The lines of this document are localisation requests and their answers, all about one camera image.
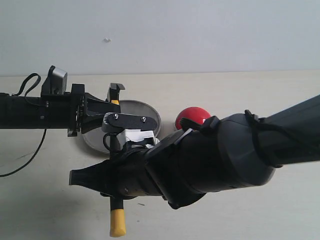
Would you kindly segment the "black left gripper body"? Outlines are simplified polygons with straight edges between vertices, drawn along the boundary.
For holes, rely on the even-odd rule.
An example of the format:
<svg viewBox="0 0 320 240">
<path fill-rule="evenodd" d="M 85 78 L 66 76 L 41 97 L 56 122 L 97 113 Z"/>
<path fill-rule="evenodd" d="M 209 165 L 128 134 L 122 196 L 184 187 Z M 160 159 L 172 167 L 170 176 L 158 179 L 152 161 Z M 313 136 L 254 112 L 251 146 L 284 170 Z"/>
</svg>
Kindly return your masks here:
<svg viewBox="0 0 320 240">
<path fill-rule="evenodd" d="M 76 137 L 80 131 L 79 108 L 85 96 L 85 85 L 74 83 L 71 92 L 63 94 L 41 93 L 45 102 L 44 126 L 46 129 L 66 129 L 69 137 Z"/>
</svg>

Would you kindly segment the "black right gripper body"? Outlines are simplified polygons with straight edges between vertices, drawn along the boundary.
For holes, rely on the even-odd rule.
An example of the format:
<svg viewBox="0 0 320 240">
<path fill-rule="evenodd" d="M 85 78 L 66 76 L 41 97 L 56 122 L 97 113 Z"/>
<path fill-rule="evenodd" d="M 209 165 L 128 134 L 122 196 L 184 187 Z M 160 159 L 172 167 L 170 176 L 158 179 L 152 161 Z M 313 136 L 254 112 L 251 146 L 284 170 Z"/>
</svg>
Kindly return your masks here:
<svg viewBox="0 0 320 240">
<path fill-rule="evenodd" d="M 142 196 L 190 199 L 190 187 L 179 162 L 183 139 L 183 136 L 168 136 L 152 148 L 126 143 L 103 163 L 101 194 L 126 200 Z"/>
</svg>

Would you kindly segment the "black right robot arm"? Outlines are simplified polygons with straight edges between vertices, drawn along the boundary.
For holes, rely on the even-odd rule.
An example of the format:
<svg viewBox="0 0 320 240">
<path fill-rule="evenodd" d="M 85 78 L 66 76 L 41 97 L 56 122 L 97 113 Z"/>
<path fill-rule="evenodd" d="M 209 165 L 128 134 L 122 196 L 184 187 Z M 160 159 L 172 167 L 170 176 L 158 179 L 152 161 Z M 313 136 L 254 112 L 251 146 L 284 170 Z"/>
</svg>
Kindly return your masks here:
<svg viewBox="0 0 320 240">
<path fill-rule="evenodd" d="M 246 110 L 178 130 L 149 150 L 121 156 L 103 196 L 161 196 L 173 209 L 207 193 L 265 185 L 277 168 L 320 159 L 320 98 L 268 117 Z"/>
</svg>

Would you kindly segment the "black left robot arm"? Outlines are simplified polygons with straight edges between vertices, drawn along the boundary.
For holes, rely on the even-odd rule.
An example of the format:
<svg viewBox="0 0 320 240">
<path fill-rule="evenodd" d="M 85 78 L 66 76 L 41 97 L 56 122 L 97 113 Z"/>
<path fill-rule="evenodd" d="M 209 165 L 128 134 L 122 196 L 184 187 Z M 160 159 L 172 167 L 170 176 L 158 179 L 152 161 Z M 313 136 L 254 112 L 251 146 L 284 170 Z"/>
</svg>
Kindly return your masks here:
<svg viewBox="0 0 320 240">
<path fill-rule="evenodd" d="M 94 97 L 77 83 L 63 94 L 0 95 L 1 129 L 65 129 L 68 137 L 76 137 L 101 127 L 106 113 L 120 111 L 120 105 Z"/>
</svg>

